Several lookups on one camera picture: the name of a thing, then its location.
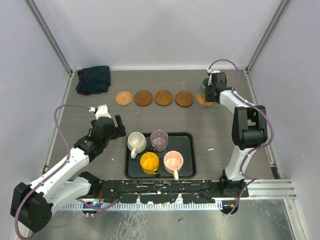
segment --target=white wall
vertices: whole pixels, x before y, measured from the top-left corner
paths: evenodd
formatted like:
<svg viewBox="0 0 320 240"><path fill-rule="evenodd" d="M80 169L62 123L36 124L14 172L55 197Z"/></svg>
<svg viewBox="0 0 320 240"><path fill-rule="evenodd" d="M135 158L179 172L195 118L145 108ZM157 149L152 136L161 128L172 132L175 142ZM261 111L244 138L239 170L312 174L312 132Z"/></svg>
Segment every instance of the white wall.
<svg viewBox="0 0 320 240"><path fill-rule="evenodd" d="M205 69L219 58L246 67L281 0L35 2L78 69Z"/></svg>
<svg viewBox="0 0 320 240"><path fill-rule="evenodd" d="M280 173L292 179L311 239L320 236L320 2L293 0L252 70L274 129Z"/></svg>
<svg viewBox="0 0 320 240"><path fill-rule="evenodd" d="M23 0L0 1L0 239L14 232L14 187L39 177L67 71Z"/></svg>

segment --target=cable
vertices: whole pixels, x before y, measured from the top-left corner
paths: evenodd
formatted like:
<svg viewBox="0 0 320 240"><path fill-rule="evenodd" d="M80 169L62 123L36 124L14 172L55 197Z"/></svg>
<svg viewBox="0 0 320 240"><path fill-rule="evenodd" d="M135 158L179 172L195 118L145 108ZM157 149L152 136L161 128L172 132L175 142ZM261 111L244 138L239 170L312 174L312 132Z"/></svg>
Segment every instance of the cable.
<svg viewBox="0 0 320 240"><path fill-rule="evenodd" d="M28 194L23 198L23 200L21 201L19 207L17 208L16 210L16 213L15 213L15 218L14 218L14 229L15 229L15 233L16 235L21 239L21 240L28 240L30 238L32 238L35 234L32 234L31 236L29 237L24 237L22 236L22 234L20 233L20 230L19 230L19 215L20 215L20 212L21 212L21 209L22 207L24 206L24 204L26 203L26 201L28 200L28 198L40 187L42 186L46 181L48 181L53 175L55 175L57 172L59 172L68 162L69 158L70 158L70 147L69 147L69 144L64 136L64 134L62 133L61 129L60 129L60 126L59 126L59 123L58 123L58 120L57 120L57 112L59 111L59 109L63 108L63 107L67 107L67 106L73 106L73 107L81 107L81 108L85 108L85 109L88 109L90 110L90 107L88 106L85 106L85 105L80 105L80 104L63 104L63 105L60 105L56 108L56 110L54 111L54 115L53 115L53 118L54 118L54 123L55 123L55 127L57 128L60 136L62 137L63 141L64 141L64 144L66 146L66 149L67 149L67 156L66 156L66 160L63 162L63 164L61 164L61 166L59 166L55 171L53 171L49 176L47 176L46 178L44 178L42 180L42 182L38 183L33 189L31 189L30 192L28 192Z"/></svg>
<svg viewBox="0 0 320 240"><path fill-rule="evenodd" d="M76 198L75 200L79 201L80 203L82 203L83 205L87 206L90 209L94 209L94 210L98 210L98 211L100 211L100 210L105 211L105 210L111 208L114 204L116 204L119 201L118 199L116 199L116 200L114 200L112 202L112 204L113 204L112 206L109 205L107 207L102 207L101 208L101 207L98 207L98 206L91 206L90 204L86 203L85 201L81 200L80 198Z"/></svg>
<svg viewBox="0 0 320 240"><path fill-rule="evenodd" d="M98 211L97 213L95 213L94 216L99 215L99 214L102 214L104 211L112 208L118 201L119 201L119 200L116 199L116 200L114 200L112 203L110 203L107 207L99 208L100 211ZM56 229L58 229L58 228L63 228L63 227L65 227L65 226L67 226L67 225L69 225L69 224L72 224L72 223L75 222L76 220L81 219L81 218L83 218L83 217L85 217L85 216L86 216L86 215L82 214L82 215L77 216L77 217L75 217L74 219L68 221L68 222L65 223L65 224L58 225L58 226L51 226L51 225L49 225L48 227L50 227L50 228L56 228Z"/></svg>
<svg viewBox="0 0 320 240"><path fill-rule="evenodd" d="M231 214L234 212L234 210L235 210L236 207L238 206L239 201L240 201L240 198L241 198L242 194L245 192L245 189L248 187L248 185L250 185L251 183L253 183L255 180L258 179L257 177L251 177L251 176L248 176L248 175L246 175L246 174L244 174L244 173L242 172L242 168L243 168L243 166L244 166L244 164L245 164L248 156L249 156L252 152L254 152L254 151L256 151L256 150L263 149L263 148L269 146L269 145L271 144L271 142L274 140L275 131L274 131L274 127L272 126L271 121L270 121L270 119L267 117L267 115L265 115L259 108L257 108L257 107L254 106L253 104L247 102L247 101L244 100L242 97L240 97L237 93L235 93L235 88L238 86L238 84L239 84L239 82L240 82L240 70L239 70L239 68L236 66L236 64L235 64L234 62L232 62L232 61L230 61L230 60L228 60L228 59L218 59L218 60L214 61L213 63L211 63L211 65L209 66L208 69L211 70L211 67L212 67L215 63L221 62L221 61L226 61L226 62L228 62L228 63L231 63L231 64L234 66L234 68L236 69L237 79L236 79L235 85L231 88L232 94L233 94L233 95L235 96L235 98L238 99L240 102L242 102L243 104L245 104L245 105L253 108L253 109L256 110L258 113L260 113L260 114L263 116L263 118L266 120L266 122L268 123L269 128L270 128L270 132L271 132L269 141L268 141L266 144L264 144L264 145L258 146L258 147L256 147L256 148L251 149L250 151L248 151L248 153L244 156L244 158L243 158L243 160L242 160L242 162L241 162L240 169L239 169L241 175L244 176L244 177L247 178L247 179L251 179L251 181L249 181L249 182L245 185L245 187L242 189L242 191L241 191L241 193L240 193L240 195L239 195L239 197L238 197L238 200L236 201L236 203L235 203L234 207L232 208L231 212L229 213L229 215L231 216Z"/></svg>

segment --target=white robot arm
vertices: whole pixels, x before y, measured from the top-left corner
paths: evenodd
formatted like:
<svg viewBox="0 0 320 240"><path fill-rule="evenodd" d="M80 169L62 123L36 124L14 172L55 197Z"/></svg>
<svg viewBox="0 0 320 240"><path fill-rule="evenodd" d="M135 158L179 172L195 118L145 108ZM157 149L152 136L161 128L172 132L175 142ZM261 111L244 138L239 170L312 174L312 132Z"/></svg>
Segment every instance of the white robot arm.
<svg viewBox="0 0 320 240"><path fill-rule="evenodd" d="M239 96L236 90L227 87L227 79L224 72L207 70L209 78L203 81L205 86L205 101L217 102L226 106L233 113L232 141L234 143L233 153L228 166L223 170L220 178L222 188L228 185L241 189L243 174L249 164L252 155L256 152L254 148L261 146L267 141L267 121L255 109L247 104L247 101ZM262 105L255 106L266 114L266 108Z"/></svg>
<svg viewBox="0 0 320 240"><path fill-rule="evenodd" d="M91 121L92 128L89 133L74 144L70 150L69 159L65 156L38 179L28 185L21 182L14 188L10 209L13 217L16 216L17 209L26 195L34 191L28 198L28 202L22 206L18 216L18 220L34 233L43 229L52 215L67 203L84 195L95 196L99 192L100 179L87 171L82 172L71 183L64 184L77 171L100 155L110 140L126 136L126 129L120 115L115 116L118 125L116 127L108 113L107 105L101 105L97 110L91 107L89 111L95 112L96 119Z"/></svg>

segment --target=wooden coaster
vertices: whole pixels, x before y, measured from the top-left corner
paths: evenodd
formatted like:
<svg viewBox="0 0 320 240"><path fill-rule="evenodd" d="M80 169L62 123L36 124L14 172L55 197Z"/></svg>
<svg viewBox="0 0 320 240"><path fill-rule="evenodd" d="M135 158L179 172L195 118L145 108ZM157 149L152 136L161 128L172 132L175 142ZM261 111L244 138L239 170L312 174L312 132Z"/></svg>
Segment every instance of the wooden coaster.
<svg viewBox="0 0 320 240"><path fill-rule="evenodd" d="M175 102L180 107L190 107L194 103L194 96L188 91L181 91L175 95Z"/></svg>
<svg viewBox="0 0 320 240"><path fill-rule="evenodd" d="M128 105L132 101L132 95L128 91L119 92L115 97L115 101L122 106Z"/></svg>
<svg viewBox="0 0 320 240"><path fill-rule="evenodd" d="M152 103L152 100L152 94L147 90L138 91L134 95L134 101L139 106L148 106L150 103Z"/></svg>
<svg viewBox="0 0 320 240"><path fill-rule="evenodd" d="M196 100L198 101L199 104L205 107L209 107L214 104L213 102L206 102L205 96L203 96L201 93L198 93L196 95Z"/></svg>
<svg viewBox="0 0 320 240"><path fill-rule="evenodd" d="M154 100L160 106L168 106L174 100L174 96L167 90L161 90L155 94Z"/></svg>

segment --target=black tray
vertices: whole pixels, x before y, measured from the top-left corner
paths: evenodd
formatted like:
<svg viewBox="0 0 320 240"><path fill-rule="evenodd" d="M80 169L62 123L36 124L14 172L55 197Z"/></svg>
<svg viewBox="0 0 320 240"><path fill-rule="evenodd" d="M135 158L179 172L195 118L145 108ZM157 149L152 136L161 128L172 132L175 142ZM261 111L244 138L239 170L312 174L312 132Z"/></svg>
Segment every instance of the black tray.
<svg viewBox="0 0 320 240"><path fill-rule="evenodd" d="M191 179L197 173L194 140L188 132L168 132L169 143L168 147L163 152L154 152L159 157L159 173L160 177L145 174L140 166L141 156L148 152L151 146L150 135L151 133L143 133L147 141L147 147L142 153L138 153L135 159L131 158L131 152L128 146L125 150L125 170L124 174L128 179L173 179L173 175L167 173L164 167L164 157L167 152L177 151L183 156L183 166L179 171L179 179Z"/></svg>

